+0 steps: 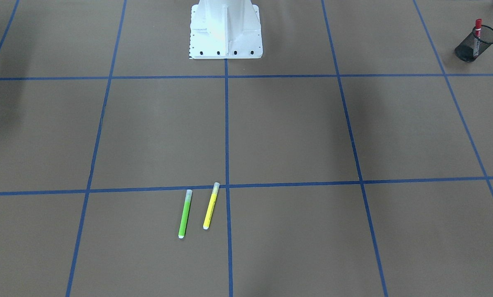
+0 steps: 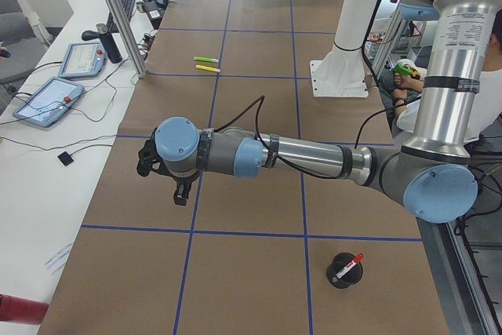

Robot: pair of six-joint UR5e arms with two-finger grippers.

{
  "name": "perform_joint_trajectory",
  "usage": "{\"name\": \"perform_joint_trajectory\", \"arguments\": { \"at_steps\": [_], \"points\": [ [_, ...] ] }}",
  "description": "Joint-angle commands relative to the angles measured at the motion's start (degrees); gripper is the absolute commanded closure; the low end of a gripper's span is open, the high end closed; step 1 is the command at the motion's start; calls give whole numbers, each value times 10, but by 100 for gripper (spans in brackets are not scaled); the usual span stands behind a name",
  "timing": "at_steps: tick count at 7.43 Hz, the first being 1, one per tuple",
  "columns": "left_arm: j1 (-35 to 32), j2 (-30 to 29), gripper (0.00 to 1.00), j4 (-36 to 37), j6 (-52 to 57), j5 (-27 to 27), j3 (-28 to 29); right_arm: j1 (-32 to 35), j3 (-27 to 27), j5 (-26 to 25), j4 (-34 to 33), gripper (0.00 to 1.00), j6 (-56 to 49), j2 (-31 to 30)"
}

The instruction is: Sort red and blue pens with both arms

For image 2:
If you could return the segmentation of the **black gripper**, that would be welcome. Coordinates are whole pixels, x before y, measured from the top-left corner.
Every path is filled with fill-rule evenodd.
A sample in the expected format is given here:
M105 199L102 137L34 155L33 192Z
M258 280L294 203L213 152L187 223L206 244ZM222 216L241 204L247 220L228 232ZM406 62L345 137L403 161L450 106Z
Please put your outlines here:
M151 172L162 176L171 177L176 181L176 190L173 193L173 201L178 206L187 205L189 198L189 185L198 179L198 171L190 173L187 177L179 177L168 169L164 160L156 151L155 141L148 139L144 146L138 151L137 173L142 177L147 177Z

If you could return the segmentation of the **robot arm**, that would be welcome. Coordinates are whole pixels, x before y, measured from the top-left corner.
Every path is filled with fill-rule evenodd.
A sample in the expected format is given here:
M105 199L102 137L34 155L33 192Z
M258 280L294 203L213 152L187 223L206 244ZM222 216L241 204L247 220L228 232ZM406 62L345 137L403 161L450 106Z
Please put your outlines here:
M262 168L289 166L373 188L431 223L462 216L478 194L464 138L501 0L401 0L401 5L406 18L437 20L438 28L413 135L398 151L295 140L232 124L198 129L173 117L140 149L137 172L173 178L178 205L186 203L203 171L254 178Z

